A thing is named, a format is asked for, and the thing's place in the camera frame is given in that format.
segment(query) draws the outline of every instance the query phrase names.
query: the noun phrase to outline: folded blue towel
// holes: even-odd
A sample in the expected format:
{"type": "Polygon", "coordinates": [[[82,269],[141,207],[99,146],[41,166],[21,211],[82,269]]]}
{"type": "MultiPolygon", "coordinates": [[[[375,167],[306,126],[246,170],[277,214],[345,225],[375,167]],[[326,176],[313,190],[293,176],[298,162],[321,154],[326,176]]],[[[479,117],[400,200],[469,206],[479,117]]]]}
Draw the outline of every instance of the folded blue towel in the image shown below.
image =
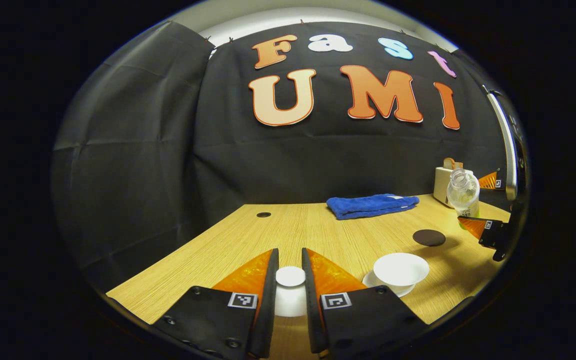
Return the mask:
{"type": "Polygon", "coordinates": [[[338,220],[405,212],[414,208],[418,203],[417,196],[400,197],[391,193],[357,198],[331,197],[326,201],[338,220]]]}

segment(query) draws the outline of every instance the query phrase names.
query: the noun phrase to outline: white saucer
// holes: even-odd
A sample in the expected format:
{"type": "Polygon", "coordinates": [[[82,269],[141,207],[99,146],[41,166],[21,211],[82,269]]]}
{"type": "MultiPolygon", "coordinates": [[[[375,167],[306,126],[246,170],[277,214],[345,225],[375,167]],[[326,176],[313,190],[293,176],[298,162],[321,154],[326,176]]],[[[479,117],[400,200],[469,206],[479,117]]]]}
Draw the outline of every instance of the white saucer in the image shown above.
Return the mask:
{"type": "MultiPolygon", "coordinates": [[[[390,289],[393,289],[392,286],[388,286],[388,284],[386,284],[382,281],[379,281],[379,279],[377,279],[377,277],[375,276],[375,272],[373,272],[372,270],[369,271],[366,274],[366,276],[363,277],[363,280],[361,282],[364,285],[366,285],[366,287],[369,287],[369,288],[378,287],[379,285],[386,285],[390,289]]],[[[405,296],[406,294],[408,294],[409,292],[411,292],[415,288],[415,285],[416,284],[412,284],[412,285],[405,287],[405,288],[398,286],[398,290],[393,291],[393,292],[395,293],[396,296],[402,297],[402,296],[405,296]]]]}

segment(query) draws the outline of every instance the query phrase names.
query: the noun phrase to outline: table surface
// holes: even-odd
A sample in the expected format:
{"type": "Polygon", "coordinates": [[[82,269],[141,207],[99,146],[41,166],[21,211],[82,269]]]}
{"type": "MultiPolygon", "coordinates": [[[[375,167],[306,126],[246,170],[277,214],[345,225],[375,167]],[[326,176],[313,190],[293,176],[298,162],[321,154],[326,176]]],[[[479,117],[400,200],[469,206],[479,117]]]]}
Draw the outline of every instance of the table surface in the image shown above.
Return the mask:
{"type": "MultiPolygon", "coordinates": [[[[192,241],[107,292],[140,319],[157,321],[192,286],[211,288],[253,257],[279,249],[279,266],[302,266],[309,248],[362,280],[375,261],[390,253],[410,253],[430,265],[428,276],[401,300],[425,321],[435,321],[468,296],[477,294],[503,262],[492,260],[457,221],[454,209],[432,194],[403,212],[337,220],[326,203],[243,205],[192,241]],[[269,212],[260,218],[258,213],[269,212]],[[413,240],[418,230],[437,230],[440,246],[413,240]]],[[[480,217],[507,223],[510,213],[480,203],[480,217]]],[[[310,352],[307,319],[277,316],[271,359],[317,359],[310,352]]]]}

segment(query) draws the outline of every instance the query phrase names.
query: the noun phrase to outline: round coaster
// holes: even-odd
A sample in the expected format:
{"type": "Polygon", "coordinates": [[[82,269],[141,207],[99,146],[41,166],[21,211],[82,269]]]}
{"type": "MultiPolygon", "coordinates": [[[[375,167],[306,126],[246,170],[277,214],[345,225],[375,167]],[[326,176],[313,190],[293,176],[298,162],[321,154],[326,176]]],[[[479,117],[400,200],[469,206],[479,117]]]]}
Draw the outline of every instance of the round coaster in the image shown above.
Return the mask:
{"type": "Polygon", "coordinates": [[[426,228],[412,234],[412,239],[423,246],[440,246],[446,242],[446,235],[437,230],[426,228]]]}

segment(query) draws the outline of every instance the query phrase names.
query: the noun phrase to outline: orange letter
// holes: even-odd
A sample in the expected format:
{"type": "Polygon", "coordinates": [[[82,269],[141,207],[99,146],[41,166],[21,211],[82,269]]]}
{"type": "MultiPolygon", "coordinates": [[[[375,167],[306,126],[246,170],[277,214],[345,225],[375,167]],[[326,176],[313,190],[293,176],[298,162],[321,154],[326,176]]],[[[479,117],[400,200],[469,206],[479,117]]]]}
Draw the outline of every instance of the orange letter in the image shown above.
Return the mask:
{"type": "Polygon", "coordinates": [[[439,91],[443,103],[443,119],[441,120],[443,126],[448,129],[459,130],[459,120],[457,120],[455,103],[453,102],[453,89],[441,82],[435,82],[434,87],[439,91]]]}
{"type": "Polygon", "coordinates": [[[297,93],[297,103],[289,110],[279,110],[275,105],[275,84],[279,82],[279,76],[259,77],[250,81],[248,87],[252,89],[254,117],[259,123],[270,126],[290,125],[306,119],[313,111],[314,98],[311,79],[315,74],[317,72],[311,68],[288,73],[288,79],[294,80],[294,88],[297,93]]]}
{"type": "Polygon", "coordinates": [[[348,109],[348,116],[354,119],[375,117],[375,109],[368,104],[370,97],[384,119],[390,116],[394,101],[397,100],[397,119],[412,123],[421,123],[424,120],[412,92],[412,77],[407,73],[390,71],[384,85],[364,66],[352,64],[341,66],[340,70],[348,75],[352,88],[352,107],[348,109]]]}
{"type": "Polygon", "coordinates": [[[290,43],[288,41],[297,40],[295,35],[286,35],[280,38],[269,39],[268,41],[260,42],[253,46],[259,55],[259,61],[254,64],[255,69],[265,68],[272,64],[277,64],[286,59],[286,55],[279,55],[277,51],[281,50],[284,53],[290,51],[290,43]]]}

